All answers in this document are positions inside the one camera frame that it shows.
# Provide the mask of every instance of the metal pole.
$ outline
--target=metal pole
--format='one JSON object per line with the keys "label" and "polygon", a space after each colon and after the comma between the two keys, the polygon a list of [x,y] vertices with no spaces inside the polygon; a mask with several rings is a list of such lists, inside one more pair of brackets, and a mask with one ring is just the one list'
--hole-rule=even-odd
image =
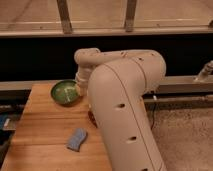
{"label": "metal pole", "polygon": [[127,0],[126,19],[124,25],[126,32],[133,31],[136,6],[137,0]]}
{"label": "metal pole", "polygon": [[70,22],[69,9],[67,7],[67,0],[57,0],[58,10],[61,18],[61,26],[64,34],[72,33],[72,24]]}

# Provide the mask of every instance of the wooden table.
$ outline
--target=wooden table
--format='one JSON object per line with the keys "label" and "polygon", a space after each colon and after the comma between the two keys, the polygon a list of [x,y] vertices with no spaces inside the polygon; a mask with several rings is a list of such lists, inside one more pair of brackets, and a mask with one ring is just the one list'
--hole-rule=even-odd
{"label": "wooden table", "polygon": [[[100,133],[87,116],[87,100],[62,107],[50,97],[52,86],[33,86],[2,171],[111,171]],[[78,153],[66,144],[79,127],[88,138]]]}

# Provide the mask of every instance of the blue sponge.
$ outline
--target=blue sponge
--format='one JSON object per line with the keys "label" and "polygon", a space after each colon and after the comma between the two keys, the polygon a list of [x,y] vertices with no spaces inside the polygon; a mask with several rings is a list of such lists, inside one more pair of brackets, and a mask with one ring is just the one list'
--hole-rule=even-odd
{"label": "blue sponge", "polygon": [[86,140],[87,132],[83,128],[77,128],[68,140],[67,148],[79,152],[81,144]]}

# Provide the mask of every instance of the green bowl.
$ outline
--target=green bowl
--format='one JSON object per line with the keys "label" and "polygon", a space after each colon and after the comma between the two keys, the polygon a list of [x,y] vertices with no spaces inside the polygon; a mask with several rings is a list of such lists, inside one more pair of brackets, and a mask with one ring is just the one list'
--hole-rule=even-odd
{"label": "green bowl", "polygon": [[51,97],[56,103],[61,105],[69,105],[79,99],[76,90],[76,82],[74,80],[60,81],[55,84],[51,90]]}

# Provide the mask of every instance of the black wall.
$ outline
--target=black wall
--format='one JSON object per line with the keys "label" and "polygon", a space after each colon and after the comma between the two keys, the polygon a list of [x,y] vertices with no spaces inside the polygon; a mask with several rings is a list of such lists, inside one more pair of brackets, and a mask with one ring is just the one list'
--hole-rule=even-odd
{"label": "black wall", "polygon": [[167,75],[196,75],[213,60],[213,34],[0,38],[0,81],[74,78],[79,48],[101,51],[154,49],[167,63]]}

